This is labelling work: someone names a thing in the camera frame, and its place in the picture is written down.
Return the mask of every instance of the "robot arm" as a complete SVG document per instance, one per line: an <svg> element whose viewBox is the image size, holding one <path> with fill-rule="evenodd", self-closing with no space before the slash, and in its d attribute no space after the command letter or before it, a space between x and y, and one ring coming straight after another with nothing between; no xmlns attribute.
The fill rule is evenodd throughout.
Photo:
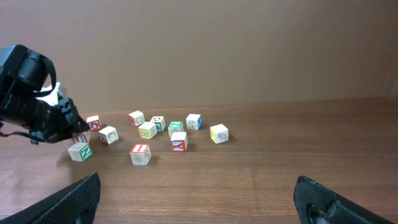
<svg viewBox="0 0 398 224"><path fill-rule="evenodd" d="M41 91L50 74L52 89ZM90 130L79 116L73 100L58 95L58 104L50 106L37 98L49 95L56 85L51 60L23 45L10 45L0 50L0 129L1 121L16 124L29 133L12 134L30 138L32 144L55 143L72 137L73 133Z"/></svg>

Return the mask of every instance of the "red and white cube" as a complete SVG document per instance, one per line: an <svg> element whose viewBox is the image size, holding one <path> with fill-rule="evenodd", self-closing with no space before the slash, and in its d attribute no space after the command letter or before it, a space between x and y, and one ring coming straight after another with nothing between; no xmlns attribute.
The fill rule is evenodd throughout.
<svg viewBox="0 0 398 224"><path fill-rule="evenodd" d="M91 131L99 131L102 128L101 122L100 122L100 117L98 115L88 117L87 124L90 127Z"/></svg>
<svg viewBox="0 0 398 224"><path fill-rule="evenodd" d="M91 138L91 133L90 131L85 131L81 134L74 134L72 136L72 141L74 144L76 143L88 143Z"/></svg>
<svg viewBox="0 0 398 224"><path fill-rule="evenodd" d="M151 155L148 144L135 144L130 150L131 161L134 165L147 165Z"/></svg>
<svg viewBox="0 0 398 224"><path fill-rule="evenodd" d="M141 111L135 111L129 114L131 125L138 127L145 122L144 114Z"/></svg>
<svg viewBox="0 0 398 224"><path fill-rule="evenodd" d="M188 138L186 132L173 133L170 140L174 152L186 152L188 145Z"/></svg>
<svg viewBox="0 0 398 224"><path fill-rule="evenodd" d="M118 132L116 128L108 126L101 131L98 131L99 138L101 139L103 144L110 145L111 143L115 142L119 139Z"/></svg>

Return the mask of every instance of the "letter block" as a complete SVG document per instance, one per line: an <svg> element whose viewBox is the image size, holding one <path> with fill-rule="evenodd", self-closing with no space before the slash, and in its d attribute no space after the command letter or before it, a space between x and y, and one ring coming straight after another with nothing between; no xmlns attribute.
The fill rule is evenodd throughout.
<svg viewBox="0 0 398 224"><path fill-rule="evenodd" d="M119 135L118 132L116 131L116 128L111 126L102 129L98 133L99 133L99 138L101 139L103 144L110 145L119 139Z"/></svg>
<svg viewBox="0 0 398 224"><path fill-rule="evenodd" d="M190 114L187 116L187 129L199 130L201 128L201 115Z"/></svg>
<svg viewBox="0 0 398 224"><path fill-rule="evenodd" d="M73 161L83 162L93 155L90 145L86 142L76 143L68 149L69 155Z"/></svg>
<svg viewBox="0 0 398 224"><path fill-rule="evenodd" d="M91 132L90 131L85 131L81 134L73 134L72 136L72 141L74 144L76 143L88 143L90 141L91 138Z"/></svg>
<svg viewBox="0 0 398 224"><path fill-rule="evenodd" d="M165 126L166 126L163 116L154 116L154 117L152 117L152 119L150 121L152 123L155 123L156 131L158 133L163 132L163 130L164 130Z"/></svg>
<svg viewBox="0 0 398 224"><path fill-rule="evenodd" d="M171 138L173 133L183 132L184 125L182 124L182 121L172 121L170 122L168 129L169 129L169 136Z"/></svg>
<svg viewBox="0 0 398 224"><path fill-rule="evenodd" d="M186 132L173 133L170 140L174 152L186 152L188 145L188 138Z"/></svg>
<svg viewBox="0 0 398 224"><path fill-rule="evenodd" d="M210 128L210 137L216 143L228 141L228 128L219 124Z"/></svg>
<svg viewBox="0 0 398 224"><path fill-rule="evenodd" d="M145 122L144 114L141 111L135 111L129 114L131 125L138 127Z"/></svg>
<svg viewBox="0 0 398 224"><path fill-rule="evenodd" d="M130 151L131 161L134 165L147 165L150 160L148 144L135 144Z"/></svg>
<svg viewBox="0 0 398 224"><path fill-rule="evenodd" d="M100 117L98 115L88 117L87 124L90 127L91 131L99 131L102 128L101 122L100 122Z"/></svg>
<svg viewBox="0 0 398 224"><path fill-rule="evenodd" d="M139 136L143 139L151 139L157 134L156 124L151 122L144 122L139 128Z"/></svg>

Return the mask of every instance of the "beige wall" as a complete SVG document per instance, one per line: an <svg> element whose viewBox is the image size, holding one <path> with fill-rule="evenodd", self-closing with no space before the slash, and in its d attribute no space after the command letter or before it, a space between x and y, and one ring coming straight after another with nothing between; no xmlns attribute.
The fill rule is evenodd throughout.
<svg viewBox="0 0 398 224"><path fill-rule="evenodd" d="M398 96L396 0L0 1L80 111Z"/></svg>

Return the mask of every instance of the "wooden table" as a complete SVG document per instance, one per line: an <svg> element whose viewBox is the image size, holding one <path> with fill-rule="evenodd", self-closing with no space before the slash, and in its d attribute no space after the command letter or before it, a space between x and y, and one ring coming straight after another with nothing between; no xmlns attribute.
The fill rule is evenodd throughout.
<svg viewBox="0 0 398 224"><path fill-rule="evenodd" d="M162 115L167 123L202 114L203 129L187 131L186 153L171 151L167 132L140 139L131 111L99 113L120 139L103 146L93 133L94 156L86 162L71 161L70 141L32 146L22 137L0 139L0 218L97 171L95 223L298 223L299 175L398 222L398 100L142 111L146 120ZM215 144L209 127L220 123L229 141ZM135 143L150 144L148 166L132 165Z"/></svg>

